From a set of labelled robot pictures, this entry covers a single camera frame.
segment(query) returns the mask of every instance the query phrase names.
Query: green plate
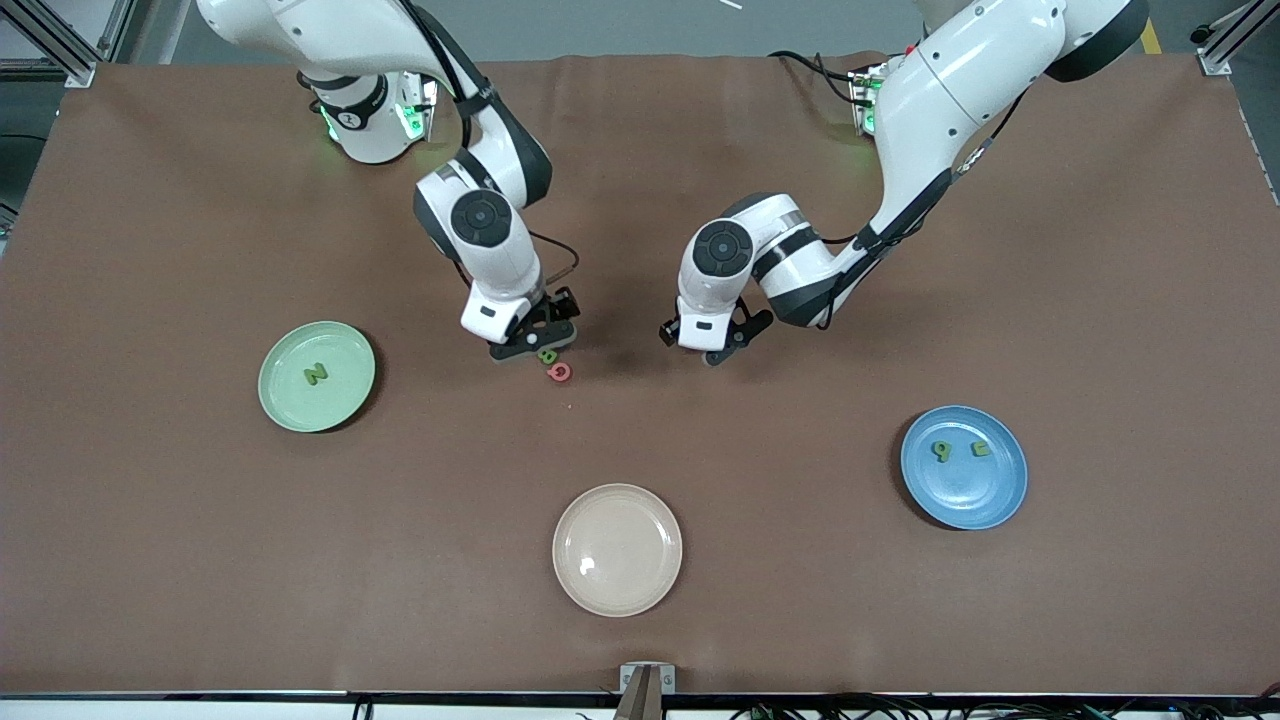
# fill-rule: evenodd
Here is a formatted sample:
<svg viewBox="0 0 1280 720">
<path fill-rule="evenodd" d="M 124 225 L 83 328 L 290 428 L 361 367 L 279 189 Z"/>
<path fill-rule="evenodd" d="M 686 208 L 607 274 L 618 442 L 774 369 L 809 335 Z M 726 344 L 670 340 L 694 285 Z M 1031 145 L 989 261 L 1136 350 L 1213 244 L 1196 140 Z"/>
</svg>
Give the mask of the green plate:
<svg viewBox="0 0 1280 720">
<path fill-rule="evenodd" d="M 275 343 L 257 375 L 262 410 L 282 428 L 315 433 L 356 414 L 374 387 L 374 348 L 351 325 L 323 320 Z"/>
</svg>

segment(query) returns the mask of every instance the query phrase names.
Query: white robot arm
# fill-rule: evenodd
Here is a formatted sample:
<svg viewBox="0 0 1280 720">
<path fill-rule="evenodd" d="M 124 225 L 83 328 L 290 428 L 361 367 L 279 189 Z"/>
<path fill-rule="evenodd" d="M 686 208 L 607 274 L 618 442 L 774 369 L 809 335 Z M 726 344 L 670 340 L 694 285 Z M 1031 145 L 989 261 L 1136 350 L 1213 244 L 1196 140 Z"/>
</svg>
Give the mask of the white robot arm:
<svg viewBox="0 0 1280 720">
<path fill-rule="evenodd" d="M 494 360 L 567 345 L 577 305 L 548 295 L 518 210 L 547 195 L 552 164 L 453 37 L 408 0 L 197 0 L 228 42 L 292 60 L 330 133 L 361 163 L 394 160 L 422 137 L 406 122 L 422 78 L 453 95 L 463 119 L 457 155 L 417 183 L 413 211 L 436 249 L 471 274 L 462 327 Z M 480 140 L 471 143 L 471 120 Z M 539 328 L 532 329 L 538 322 Z"/>
<path fill-rule="evenodd" d="M 1147 0 L 918 4 L 927 27 L 940 13 L 954 15 L 883 68 L 874 96 L 884 179 L 879 210 L 833 255 L 790 196 L 735 202 L 685 250 L 677 318 L 660 332 L 668 345 L 704 351 L 709 365 L 745 347 L 772 322 L 768 311 L 733 320 L 737 307 L 745 310 L 739 295 L 749 278 L 783 323 L 824 329 L 867 273 L 919 229 L 957 177 L 952 165 L 978 129 L 1041 73 L 1068 82 L 1110 64 L 1139 37 L 1148 13 Z"/>
</svg>

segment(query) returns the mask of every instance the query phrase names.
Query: floor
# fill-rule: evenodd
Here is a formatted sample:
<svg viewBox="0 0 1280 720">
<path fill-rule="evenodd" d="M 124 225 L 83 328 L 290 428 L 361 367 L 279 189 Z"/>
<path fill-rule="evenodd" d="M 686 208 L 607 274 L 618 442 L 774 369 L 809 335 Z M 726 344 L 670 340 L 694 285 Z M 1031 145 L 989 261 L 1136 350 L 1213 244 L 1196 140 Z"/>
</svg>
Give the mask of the floor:
<svg viewBox="0 0 1280 720">
<path fill-rule="evenodd" d="M 1160 49 L 1192 53 L 1194 47 L 1187 38 L 1190 29 L 1238 6 L 1239 1 L 1155 0 L 1152 26 Z M 899 50 L 920 32 L 920 17 L 906 0 L 439 0 L 426 5 L 480 61 L 605 54 L 764 55 L 778 49 L 836 55 L 865 49 Z M 12 33 L 12 28 L 0 29 Z M 0 33 L 0 40 L 4 37 L 8 35 Z M 18 54 L 12 42 L 6 45 L 0 45 L 0 55 Z M 1135 45 L 1132 51 L 1143 47 Z M 215 36 L 192 0 L 152 1 L 131 59 L 148 64 L 278 61 Z M 1280 23 L 1258 33 L 1231 65 L 1235 74 L 1230 82 L 1239 92 L 1260 156 L 1280 174 Z M 63 92 L 60 83 L 54 82 L 0 82 L 0 202 L 4 205 L 20 209 L 42 145 L 4 136 L 47 136 Z M 4 240 L 0 231 L 0 254 Z"/>
</svg>

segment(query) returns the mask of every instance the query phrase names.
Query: brown tabletop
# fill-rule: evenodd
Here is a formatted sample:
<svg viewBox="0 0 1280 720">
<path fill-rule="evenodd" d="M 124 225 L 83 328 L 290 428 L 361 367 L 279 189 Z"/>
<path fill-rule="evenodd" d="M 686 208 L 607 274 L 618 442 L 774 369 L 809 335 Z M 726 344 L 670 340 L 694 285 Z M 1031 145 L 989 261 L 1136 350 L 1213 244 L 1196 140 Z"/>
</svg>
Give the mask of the brown tabletop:
<svg viewBox="0 0 1280 720">
<path fill-rule="evenodd" d="M 411 213 L 438 142 L 348 161 L 285 67 L 102 67 L 0 261 L 0 688 L 1257 692 L 1280 675 L 1280 215 L 1189 56 L 1036 83 L 831 332 L 717 370 L 662 346 L 680 252 L 762 190 L 874 211 L 873 146 L 764 59 L 485 68 L 582 252 L 575 375 L 495 366 Z M 548 268 L 563 256 L 543 249 Z M 756 291 L 749 293 L 759 304 Z M 256 397 L 291 328 L 357 325 L 338 432 Z M 906 500 L 897 443 L 970 404 L 1027 451 L 1007 524 Z M 575 496 L 630 482 L 685 564 L 644 615 L 561 591 Z"/>
</svg>

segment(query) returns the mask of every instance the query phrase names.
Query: beige plate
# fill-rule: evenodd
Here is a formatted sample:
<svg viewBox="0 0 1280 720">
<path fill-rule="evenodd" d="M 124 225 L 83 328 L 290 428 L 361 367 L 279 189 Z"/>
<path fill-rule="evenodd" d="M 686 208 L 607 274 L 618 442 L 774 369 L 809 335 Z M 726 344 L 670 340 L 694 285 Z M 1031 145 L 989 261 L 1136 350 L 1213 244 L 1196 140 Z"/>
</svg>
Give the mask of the beige plate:
<svg viewBox="0 0 1280 720">
<path fill-rule="evenodd" d="M 561 587 L 605 618 L 658 605 L 676 583 L 682 556 L 671 509 L 657 495 L 622 483 L 589 489 L 571 502 L 552 544 Z"/>
</svg>

